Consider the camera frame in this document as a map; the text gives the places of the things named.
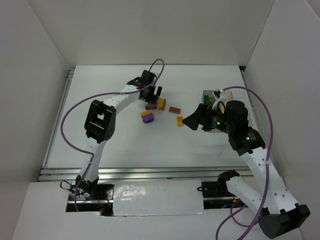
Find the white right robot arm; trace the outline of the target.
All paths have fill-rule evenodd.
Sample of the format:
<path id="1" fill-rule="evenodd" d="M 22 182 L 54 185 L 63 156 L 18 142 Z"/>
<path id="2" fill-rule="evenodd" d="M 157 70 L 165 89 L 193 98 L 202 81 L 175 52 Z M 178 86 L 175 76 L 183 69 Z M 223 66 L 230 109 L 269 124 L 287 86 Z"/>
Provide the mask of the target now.
<path id="1" fill-rule="evenodd" d="M 258 214 L 256 222 L 262 232 L 269 239 L 275 239 L 299 228 L 311 212 L 289 192 L 267 156 L 268 149 L 261 135 L 249 126 L 248 115 L 248 109 L 239 100 L 227 102 L 223 110 L 201 103 L 182 123 L 194 131 L 202 126 L 205 132 L 216 129 L 228 135 L 231 148 L 249 167 L 263 193 L 247 185 L 235 170 L 220 174 L 218 182 L 224 191 L 238 197 Z"/>

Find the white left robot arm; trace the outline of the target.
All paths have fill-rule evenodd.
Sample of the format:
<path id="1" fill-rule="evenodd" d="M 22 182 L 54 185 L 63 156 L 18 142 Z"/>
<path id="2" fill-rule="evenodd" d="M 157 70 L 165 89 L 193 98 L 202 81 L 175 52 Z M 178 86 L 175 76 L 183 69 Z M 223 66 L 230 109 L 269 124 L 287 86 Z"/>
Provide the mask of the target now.
<path id="1" fill-rule="evenodd" d="M 104 147 L 116 129 L 116 116 L 130 104 L 141 100 L 157 103 L 162 88 L 155 92 L 156 74 L 144 70 L 140 77 L 130 80 L 119 94 L 103 101 L 91 102 L 84 128 L 87 137 L 86 154 L 75 182 L 80 185 L 95 184 L 99 178 L 99 165 Z"/>

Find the purple butterfly lego brick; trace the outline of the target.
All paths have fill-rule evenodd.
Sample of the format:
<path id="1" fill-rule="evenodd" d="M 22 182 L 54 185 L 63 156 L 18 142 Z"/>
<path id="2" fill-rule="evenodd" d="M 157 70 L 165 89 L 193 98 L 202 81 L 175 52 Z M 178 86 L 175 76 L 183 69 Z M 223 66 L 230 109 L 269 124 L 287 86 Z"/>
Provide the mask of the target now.
<path id="1" fill-rule="evenodd" d="M 151 103 L 148 103 L 145 105 L 145 110 L 148 111 L 148 110 L 156 110 L 157 109 L 157 105 L 156 104 L 151 104 Z"/>

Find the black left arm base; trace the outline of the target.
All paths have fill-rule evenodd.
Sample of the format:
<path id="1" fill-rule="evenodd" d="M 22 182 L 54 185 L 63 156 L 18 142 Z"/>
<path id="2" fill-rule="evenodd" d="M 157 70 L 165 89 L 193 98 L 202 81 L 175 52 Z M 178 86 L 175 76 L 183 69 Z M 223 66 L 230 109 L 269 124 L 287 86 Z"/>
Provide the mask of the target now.
<path id="1" fill-rule="evenodd" d="M 67 190 L 73 195 L 76 193 L 76 196 L 82 196 L 86 200 L 113 200 L 115 185 L 98 184 L 98 180 L 98 178 L 94 181 L 83 180 L 81 176 L 78 175 L 74 184 L 62 180 L 59 186 L 61 189 Z"/>

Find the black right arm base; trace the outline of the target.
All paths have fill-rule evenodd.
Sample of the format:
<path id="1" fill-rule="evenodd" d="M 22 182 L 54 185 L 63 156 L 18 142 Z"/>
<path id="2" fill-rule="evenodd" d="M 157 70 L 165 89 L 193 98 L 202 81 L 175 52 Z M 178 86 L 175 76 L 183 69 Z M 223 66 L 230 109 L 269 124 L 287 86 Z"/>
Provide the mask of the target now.
<path id="1" fill-rule="evenodd" d="M 197 188 L 197 191 L 202 193 L 205 199 L 234 199 L 236 197 L 217 181 L 203 181 L 201 182 L 201 186 Z"/>

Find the green curved lego brick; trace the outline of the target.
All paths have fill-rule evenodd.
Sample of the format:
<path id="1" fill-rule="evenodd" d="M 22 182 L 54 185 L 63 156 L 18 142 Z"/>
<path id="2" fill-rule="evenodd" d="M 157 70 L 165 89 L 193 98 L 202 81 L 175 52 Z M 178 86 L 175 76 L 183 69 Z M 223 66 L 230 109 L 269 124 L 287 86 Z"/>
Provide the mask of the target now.
<path id="1" fill-rule="evenodd" d="M 204 95 L 204 96 L 203 96 L 203 100 L 204 100 L 204 101 L 210 101 L 210 98 L 209 98 L 208 95 Z"/>

